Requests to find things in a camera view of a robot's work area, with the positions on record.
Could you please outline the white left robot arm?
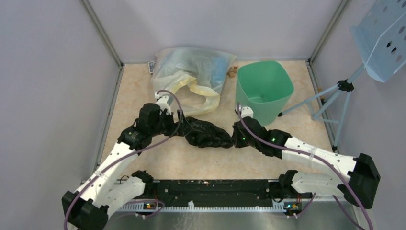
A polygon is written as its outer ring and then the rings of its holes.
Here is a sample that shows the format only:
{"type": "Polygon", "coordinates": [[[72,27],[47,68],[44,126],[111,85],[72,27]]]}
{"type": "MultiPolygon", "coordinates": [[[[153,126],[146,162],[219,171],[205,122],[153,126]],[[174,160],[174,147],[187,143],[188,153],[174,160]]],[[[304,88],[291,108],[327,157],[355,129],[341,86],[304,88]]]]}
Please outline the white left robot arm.
{"type": "Polygon", "coordinates": [[[141,153],[178,135],[185,119],[181,105],[177,122],[173,116],[170,104],[163,99],[143,105],[138,118],[121,132],[108,157],[90,178],[74,192],[63,195],[65,230],[102,230],[111,216],[130,200],[153,194],[153,184],[138,176],[129,177],[121,185],[115,182],[141,153]]]}

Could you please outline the black trash bag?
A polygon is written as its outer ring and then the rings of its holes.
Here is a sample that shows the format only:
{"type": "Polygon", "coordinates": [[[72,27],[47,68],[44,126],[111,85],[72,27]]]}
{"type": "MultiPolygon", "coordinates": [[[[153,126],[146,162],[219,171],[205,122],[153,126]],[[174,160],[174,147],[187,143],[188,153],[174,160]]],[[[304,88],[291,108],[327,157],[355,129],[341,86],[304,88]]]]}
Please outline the black trash bag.
{"type": "Polygon", "coordinates": [[[192,146],[224,149],[234,146],[230,134],[211,122],[189,116],[182,120],[181,128],[182,136],[192,146]]]}

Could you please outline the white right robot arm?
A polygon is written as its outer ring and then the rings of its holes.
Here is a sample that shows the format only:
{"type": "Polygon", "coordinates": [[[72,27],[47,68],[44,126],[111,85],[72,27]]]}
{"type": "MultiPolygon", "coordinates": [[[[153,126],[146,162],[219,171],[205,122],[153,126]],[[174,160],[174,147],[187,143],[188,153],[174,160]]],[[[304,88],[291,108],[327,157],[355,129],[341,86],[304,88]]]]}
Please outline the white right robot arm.
{"type": "Polygon", "coordinates": [[[236,148],[250,146],[265,156],[321,171],[321,174],[311,174],[293,170],[281,175],[281,192],[286,197],[294,197],[297,193],[322,193],[343,197],[357,206],[353,197],[356,195],[365,209],[373,207],[381,176],[367,154],[354,157],[320,149],[287,132],[267,130],[251,117],[233,124],[232,138],[236,148]]]}

